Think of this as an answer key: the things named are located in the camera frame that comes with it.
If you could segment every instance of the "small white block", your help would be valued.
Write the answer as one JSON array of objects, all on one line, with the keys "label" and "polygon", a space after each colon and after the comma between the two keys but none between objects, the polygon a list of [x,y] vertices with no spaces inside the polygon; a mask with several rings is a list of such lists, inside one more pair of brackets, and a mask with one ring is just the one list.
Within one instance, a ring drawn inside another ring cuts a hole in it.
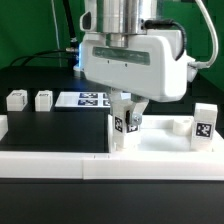
[{"label": "small white block", "polygon": [[217,105],[196,104],[191,150],[212,151],[212,140],[215,131],[217,113]]},{"label": "small white block", "polygon": [[22,111],[27,105],[27,91],[13,90],[6,98],[7,111]]},{"label": "small white block", "polygon": [[173,121],[173,133],[180,136],[188,136],[192,133],[193,119],[176,118]]},{"label": "small white block", "polygon": [[36,111],[50,111],[53,104],[52,91],[39,91],[35,97]]},{"label": "small white block", "polygon": [[0,116],[0,141],[5,136],[5,134],[8,132],[8,120],[7,116],[1,115]]}]

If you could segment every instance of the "white cube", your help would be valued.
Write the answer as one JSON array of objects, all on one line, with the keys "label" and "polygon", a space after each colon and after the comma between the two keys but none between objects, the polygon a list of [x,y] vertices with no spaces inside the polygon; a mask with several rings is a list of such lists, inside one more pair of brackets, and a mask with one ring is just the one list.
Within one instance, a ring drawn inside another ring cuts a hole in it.
[{"label": "white cube", "polygon": [[35,97],[36,111],[50,111],[53,104],[52,91],[39,91]]},{"label": "white cube", "polygon": [[13,90],[6,98],[7,111],[22,111],[27,105],[27,91]]},{"label": "white cube", "polygon": [[214,104],[197,103],[191,139],[191,150],[212,151],[218,109]]}]

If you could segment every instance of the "cable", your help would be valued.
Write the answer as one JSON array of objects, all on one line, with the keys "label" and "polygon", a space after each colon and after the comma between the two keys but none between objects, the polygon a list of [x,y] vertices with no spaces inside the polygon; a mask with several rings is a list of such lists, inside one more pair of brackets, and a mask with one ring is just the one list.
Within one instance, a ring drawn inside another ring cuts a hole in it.
[{"label": "cable", "polygon": [[207,23],[208,29],[210,31],[211,37],[212,37],[212,45],[213,45],[213,52],[212,52],[212,56],[209,59],[209,61],[207,62],[190,62],[189,66],[193,67],[193,68],[197,68],[197,69],[202,69],[202,68],[209,68],[216,60],[217,55],[218,55],[218,51],[219,51],[219,43],[218,43],[218,38],[217,38],[217,34],[216,34],[216,30],[215,27],[212,23],[212,20],[208,14],[207,9],[205,8],[203,2],[201,0],[195,0],[199,9],[201,10],[201,13],[204,16],[204,19]]},{"label": "cable", "polygon": [[41,51],[38,52],[32,56],[29,56],[22,64],[21,66],[25,66],[30,60],[32,60],[33,58],[35,58],[35,56],[37,55],[45,55],[45,54],[54,54],[54,53],[63,53],[63,52],[67,52],[66,50],[63,49],[56,49],[56,50],[49,50],[49,51]]},{"label": "cable", "polygon": [[181,35],[182,35],[182,48],[180,50],[180,53],[176,57],[176,61],[177,61],[182,57],[185,49],[187,48],[187,34],[186,34],[184,27],[182,25],[180,25],[179,23],[173,22],[173,25],[176,26],[180,30]]},{"label": "cable", "polygon": [[182,48],[179,54],[177,55],[177,57],[175,58],[175,60],[177,61],[182,57],[187,46],[187,34],[182,25],[175,22],[173,19],[146,20],[146,21],[143,21],[142,29],[144,28],[145,29],[168,29],[173,26],[177,27],[180,30],[182,35]]},{"label": "cable", "polygon": [[70,44],[71,44],[71,47],[77,48],[79,43],[76,38],[76,33],[75,33],[74,24],[73,24],[73,20],[72,20],[72,14],[71,14],[69,0],[63,0],[63,5],[64,5],[65,15],[67,18],[67,23],[68,23]]},{"label": "cable", "polygon": [[[59,59],[59,56],[41,56],[41,55],[28,55],[28,56],[22,56],[22,57],[19,57],[19,58],[16,58],[15,60],[13,60],[9,66],[13,66],[17,61],[19,60],[22,60],[22,59],[25,59],[25,58],[31,58],[32,59],[35,59],[35,58],[50,58],[50,59]],[[70,57],[60,57],[60,59],[70,59]]]},{"label": "cable", "polygon": [[55,12],[55,5],[54,0],[51,0],[51,7],[52,7],[52,13],[53,13],[53,19],[54,19],[54,26],[55,26],[55,34],[56,34],[56,42],[57,42],[57,48],[60,49],[60,41],[59,41],[59,32],[58,32],[58,23],[57,23],[57,17]]}]

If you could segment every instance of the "white tray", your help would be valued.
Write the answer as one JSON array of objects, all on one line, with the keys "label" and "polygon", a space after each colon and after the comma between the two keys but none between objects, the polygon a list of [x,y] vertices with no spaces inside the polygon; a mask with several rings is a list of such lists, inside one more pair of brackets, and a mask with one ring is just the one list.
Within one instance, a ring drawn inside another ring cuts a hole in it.
[{"label": "white tray", "polygon": [[213,152],[191,152],[189,137],[172,135],[173,118],[144,116],[142,145],[131,153],[1,151],[0,177],[224,180],[224,140],[220,135],[215,132]]}]

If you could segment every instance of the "white card with markers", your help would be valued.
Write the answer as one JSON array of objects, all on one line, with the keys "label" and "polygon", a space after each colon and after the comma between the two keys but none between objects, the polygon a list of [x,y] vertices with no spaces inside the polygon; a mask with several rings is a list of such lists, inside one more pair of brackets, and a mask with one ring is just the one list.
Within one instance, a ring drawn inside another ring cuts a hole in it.
[{"label": "white card with markers", "polygon": [[[130,98],[130,93],[122,93],[122,98]],[[61,92],[55,107],[109,108],[110,102],[103,92]]]}]

